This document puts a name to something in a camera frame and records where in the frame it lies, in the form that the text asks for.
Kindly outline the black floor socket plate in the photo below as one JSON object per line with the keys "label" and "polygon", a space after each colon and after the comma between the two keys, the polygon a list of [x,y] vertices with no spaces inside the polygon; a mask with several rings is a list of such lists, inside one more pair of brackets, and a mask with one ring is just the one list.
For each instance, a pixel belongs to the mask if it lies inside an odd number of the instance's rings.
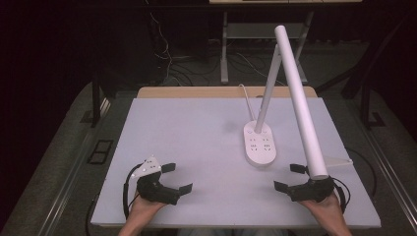
{"label": "black floor socket plate", "polygon": [[98,140],[87,160],[87,163],[97,165],[103,164],[111,151],[112,145],[112,140]]}

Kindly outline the person's right hand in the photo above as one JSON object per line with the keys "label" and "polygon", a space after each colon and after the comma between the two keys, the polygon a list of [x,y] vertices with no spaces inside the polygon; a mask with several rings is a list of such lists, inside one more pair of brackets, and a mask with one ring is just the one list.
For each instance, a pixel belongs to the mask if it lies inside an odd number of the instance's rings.
{"label": "person's right hand", "polygon": [[344,217],[335,193],[330,194],[321,202],[307,200],[300,202],[322,227],[334,227],[344,223]]}

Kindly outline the white table mat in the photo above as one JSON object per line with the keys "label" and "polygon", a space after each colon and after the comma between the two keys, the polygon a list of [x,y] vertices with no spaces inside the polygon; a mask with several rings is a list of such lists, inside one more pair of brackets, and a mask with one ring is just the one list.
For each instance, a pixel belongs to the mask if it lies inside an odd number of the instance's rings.
{"label": "white table mat", "polygon": [[257,168],[246,159],[243,127],[257,98],[137,98],[133,101],[92,216],[100,226],[124,223],[122,193],[127,174],[150,156],[175,163],[160,181],[169,188],[193,184],[177,205],[164,207],[151,225],[160,227],[314,228],[302,206],[275,190],[273,182],[303,184],[308,177],[290,171],[305,164],[292,102],[271,100],[267,124],[277,157]]}

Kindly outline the black stand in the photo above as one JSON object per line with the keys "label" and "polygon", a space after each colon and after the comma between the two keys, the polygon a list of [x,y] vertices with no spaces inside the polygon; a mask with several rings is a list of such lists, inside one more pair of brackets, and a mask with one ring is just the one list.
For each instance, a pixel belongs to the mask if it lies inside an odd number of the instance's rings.
{"label": "black stand", "polygon": [[375,11],[365,28],[369,46],[357,64],[316,87],[323,92],[341,82],[341,95],[361,95],[360,120],[368,128],[374,90],[399,115],[406,128],[417,132],[417,5]]}
{"label": "black stand", "polygon": [[95,128],[102,116],[102,105],[105,96],[101,96],[100,78],[98,72],[94,72],[91,78],[91,127]]}

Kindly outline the person's left hand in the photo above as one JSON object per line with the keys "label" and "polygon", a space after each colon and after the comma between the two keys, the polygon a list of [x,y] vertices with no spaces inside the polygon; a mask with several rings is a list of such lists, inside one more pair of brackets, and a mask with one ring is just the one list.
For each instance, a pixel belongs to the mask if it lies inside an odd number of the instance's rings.
{"label": "person's left hand", "polygon": [[164,203],[150,202],[137,196],[132,204],[127,220],[138,219],[149,224],[163,207],[165,207]]}

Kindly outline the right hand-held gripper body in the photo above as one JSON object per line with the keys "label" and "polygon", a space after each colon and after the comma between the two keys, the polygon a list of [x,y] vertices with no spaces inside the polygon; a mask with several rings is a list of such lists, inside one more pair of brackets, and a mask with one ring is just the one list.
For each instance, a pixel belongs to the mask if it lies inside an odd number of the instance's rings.
{"label": "right hand-held gripper body", "polygon": [[[340,167],[353,164],[351,159],[342,159],[330,156],[325,156],[324,161],[326,167]],[[327,177],[325,180],[309,179],[305,184],[288,187],[287,195],[293,202],[314,200],[319,203],[328,197],[334,189],[336,189],[340,200],[345,203],[345,194],[343,193],[343,190],[341,190],[341,188],[334,183],[334,180],[335,179],[331,177]]]}

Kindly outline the grey metal stand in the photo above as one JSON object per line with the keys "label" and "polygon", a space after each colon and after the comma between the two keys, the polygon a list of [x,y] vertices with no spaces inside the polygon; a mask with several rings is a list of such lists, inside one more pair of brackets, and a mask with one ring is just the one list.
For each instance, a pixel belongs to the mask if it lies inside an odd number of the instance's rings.
{"label": "grey metal stand", "polygon": [[[309,12],[303,22],[283,23],[286,27],[287,35],[291,39],[297,40],[294,58],[300,78],[304,84],[307,83],[299,58],[305,45],[307,35],[314,17],[313,12]],[[223,85],[229,83],[228,61],[227,61],[227,40],[228,39],[273,39],[276,24],[273,23],[229,23],[228,14],[223,13],[222,38],[221,38],[221,57],[220,57],[220,82]]]}

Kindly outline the white desk lamp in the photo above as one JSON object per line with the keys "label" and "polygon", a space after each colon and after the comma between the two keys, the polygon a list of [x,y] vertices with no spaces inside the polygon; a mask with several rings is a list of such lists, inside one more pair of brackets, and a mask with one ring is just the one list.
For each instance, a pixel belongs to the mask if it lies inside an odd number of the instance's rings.
{"label": "white desk lamp", "polygon": [[257,119],[248,122],[243,128],[247,159],[253,166],[266,167],[271,165],[277,157],[272,129],[266,123],[266,115],[279,68],[283,66],[310,178],[312,180],[324,180],[328,177],[328,171],[286,27],[277,26],[274,29],[274,34],[276,46],[268,72],[261,111]]}

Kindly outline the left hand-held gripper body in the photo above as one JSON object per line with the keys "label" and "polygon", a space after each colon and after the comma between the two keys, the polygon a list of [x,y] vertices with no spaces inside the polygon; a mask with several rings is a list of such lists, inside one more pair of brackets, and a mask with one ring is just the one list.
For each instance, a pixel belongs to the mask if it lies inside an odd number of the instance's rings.
{"label": "left hand-held gripper body", "polygon": [[140,164],[131,174],[137,180],[137,192],[145,200],[159,202],[167,205],[176,205],[180,199],[178,189],[163,186],[161,177],[161,164],[155,156],[151,156]]}

